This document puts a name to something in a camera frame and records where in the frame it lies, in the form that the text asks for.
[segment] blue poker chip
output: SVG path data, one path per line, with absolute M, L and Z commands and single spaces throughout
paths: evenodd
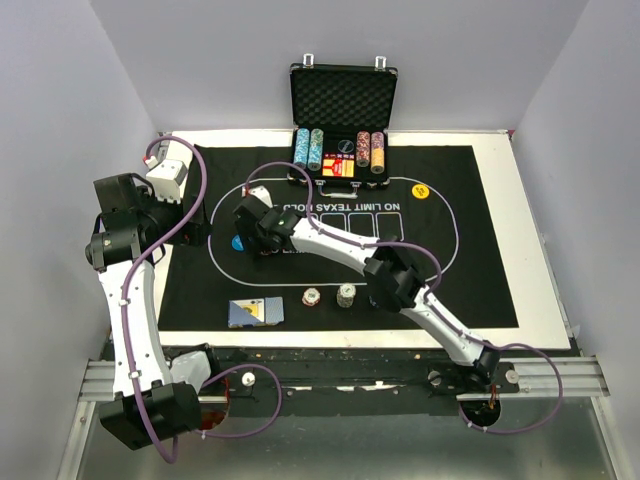
M 244 252 L 244 245 L 242 245 L 240 235 L 236 235 L 235 237 L 233 237 L 233 239 L 231 240 L 231 247 L 233 247 L 236 252 Z

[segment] floor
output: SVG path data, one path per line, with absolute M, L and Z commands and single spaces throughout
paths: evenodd
M 547 400 L 504 402 L 497 425 L 530 424 Z M 257 419 L 227 420 L 227 430 Z M 79 478 L 260 479 L 327 478 L 475 480 L 614 479 L 589 399 L 568 399 L 553 422 L 528 434 L 497 437 L 468 430 L 457 417 L 427 415 L 280 418 L 244 440 L 183 435 L 175 465 L 153 447 L 132 452 L 97 425 Z

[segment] case latch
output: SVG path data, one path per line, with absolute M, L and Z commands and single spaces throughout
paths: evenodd
M 387 57 L 376 57 L 375 69 L 377 71 L 384 71 L 387 69 Z
M 353 189 L 351 193 L 326 193 L 324 191 L 324 180 L 316 180 L 316 185 L 318 186 L 318 193 L 323 197 L 328 198 L 348 198 L 354 200 L 358 198 L 358 188 L 362 185 L 360 182 L 351 182 L 351 188 Z
M 313 68 L 313 53 L 305 53 L 302 56 L 302 66 L 304 68 Z

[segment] white wall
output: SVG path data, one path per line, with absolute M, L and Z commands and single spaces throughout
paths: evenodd
M 108 328 L 92 181 L 154 129 L 86 0 L 3 2 L 0 45 L 0 478 L 50 479 Z
M 288 128 L 288 66 L 400 69 L 391 127 L 513 128 L 586 0 L 92 0 L 164 130 Z
M 579 343 L 640 473 L 640 3 L 591 0 L 520 123 L 516 157 Z

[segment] poker table mat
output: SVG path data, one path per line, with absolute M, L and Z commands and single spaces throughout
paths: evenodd
M 356 272 L 321 257 L 289 252 L 252 258 L 232 246 L 233 210 L 241 186 L 256 167 L 290 158 L 289 147 L 197 147 L 207 166 L 205 195 L 213 233 L 202 247 L 175 247 L 159 317 L 161 331 L 228 331 L 229 301 L 282 297 L 283 323 L 254 332 L 313 332 L 418 329 L 406 317 L 371 305 L 366 285 L 357 285 L 351 308 L 336 303 L 338 285 L 360 284 Z M 518 327 L 491 215 L 471 146 L 390 147 L 391 183 L 384 190 L 358 191 L 354 200 L 314 192 L 313 213 L 321 221 L 361 235 L 397 235 L 433 252 L 444 269 L 436 295 L 470 328 Z M 253 185 L 268 188 L 276 205 L 302 209 L 307 190 L 285 180 L 274 167 Z M 185 198 L 200 185 L 192 162 Z M 416 184 L 428 186 L 413 190 Z M 428 276 L 434 268 L 412 252 Z M 305 289 L 316 287 L 320 302 L 305 306 Z

